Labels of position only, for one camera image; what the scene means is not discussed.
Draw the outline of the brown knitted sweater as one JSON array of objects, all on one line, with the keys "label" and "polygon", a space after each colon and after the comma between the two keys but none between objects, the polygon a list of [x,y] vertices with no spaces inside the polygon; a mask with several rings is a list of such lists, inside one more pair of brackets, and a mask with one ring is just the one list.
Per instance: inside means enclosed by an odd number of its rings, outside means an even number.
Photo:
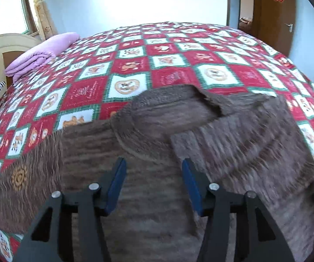
[{"label": "brown knitted sweater", "polygon": [[314,157],[282,95],[218,95],[192,85],[151,89],[110,119],[64,127],[0,173],[0,229],[27,231],[51,192],[80,191],[127,162],[104,230],[114,261],[195,261],[205,220],[181,163],[229,192],[253,190],[296,261],[314,249]]}]

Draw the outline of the red patchwork bed sheet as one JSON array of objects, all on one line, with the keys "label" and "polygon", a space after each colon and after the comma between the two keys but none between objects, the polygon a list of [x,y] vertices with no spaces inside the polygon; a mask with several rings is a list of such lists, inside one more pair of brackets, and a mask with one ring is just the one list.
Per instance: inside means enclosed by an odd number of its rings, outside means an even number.
[{"label": "red patchwork bed sheet", "polygon": [[[110,119],[141,93],[192,85],[218,95],[284,96],[314,157],[314,83],[282,53],[226,26],[165,22],[79,39],[0,100],[0,173],[53,132]],[[0,260],[23,234],[0,229]]]}]

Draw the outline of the purple folded blanket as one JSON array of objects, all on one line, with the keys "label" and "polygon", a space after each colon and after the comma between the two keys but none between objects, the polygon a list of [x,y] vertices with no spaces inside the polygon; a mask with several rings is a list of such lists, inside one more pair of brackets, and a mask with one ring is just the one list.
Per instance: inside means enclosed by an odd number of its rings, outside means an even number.
[{"label": "purple folded blanket", "polygon": [[31,70],[38,69],[57,57],[79,39],[80,36],[76,32],[52,36],[16,58],[5,69],[5,75],[16,82]]}]

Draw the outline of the brown wooden door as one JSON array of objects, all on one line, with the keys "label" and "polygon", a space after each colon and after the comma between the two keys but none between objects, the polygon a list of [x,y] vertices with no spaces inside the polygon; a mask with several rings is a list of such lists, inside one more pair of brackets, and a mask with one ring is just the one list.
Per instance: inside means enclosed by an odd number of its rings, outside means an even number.
[{"label": "brown wooden door", "polygon": [[293,32],[285,24],[295,22],[296,0],[283,3],[254,0],[252,35],[286,56],[291,49]]}]

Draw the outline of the cream wooden headboard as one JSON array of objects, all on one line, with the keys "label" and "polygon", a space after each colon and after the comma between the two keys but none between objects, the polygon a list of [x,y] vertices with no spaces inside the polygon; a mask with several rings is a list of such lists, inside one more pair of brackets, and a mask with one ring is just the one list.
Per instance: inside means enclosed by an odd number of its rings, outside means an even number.
[{"label": "cream wooden headboard", "polygon": [[0,91],[0,98],[12,84],[12,79],[5,76],[5,68],[21,54],[40,44],[40,42],[39,38],[25,34],[0,34],[0,83],[6,83]]}]

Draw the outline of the yellow curtain right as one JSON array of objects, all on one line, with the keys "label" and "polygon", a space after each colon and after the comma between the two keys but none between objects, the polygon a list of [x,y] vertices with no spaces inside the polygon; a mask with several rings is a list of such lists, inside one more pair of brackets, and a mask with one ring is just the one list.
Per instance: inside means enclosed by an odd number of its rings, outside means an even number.
[{"label": "yellow curtain right", "polygon": [[29,0],[31,12],[35,21],[40,39],[45,41],[57,34],[49,8],[45,0]]}]

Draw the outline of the window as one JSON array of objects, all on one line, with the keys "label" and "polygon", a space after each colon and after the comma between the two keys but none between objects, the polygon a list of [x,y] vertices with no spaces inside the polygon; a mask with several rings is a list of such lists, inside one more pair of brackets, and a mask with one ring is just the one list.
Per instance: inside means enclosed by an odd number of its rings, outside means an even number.
[{"label": "window", "polygon": [[30,0],[0,0],[0,34],[37,32]]}]

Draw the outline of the dark door frame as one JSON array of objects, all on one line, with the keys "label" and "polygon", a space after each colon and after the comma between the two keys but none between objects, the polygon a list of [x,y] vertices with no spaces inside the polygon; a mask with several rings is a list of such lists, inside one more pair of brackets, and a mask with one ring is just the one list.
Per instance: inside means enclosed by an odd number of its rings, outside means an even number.
[{"label": "dark door frame", "polygon": [[227,26],[252,34],[254,0],[227,0]]}]

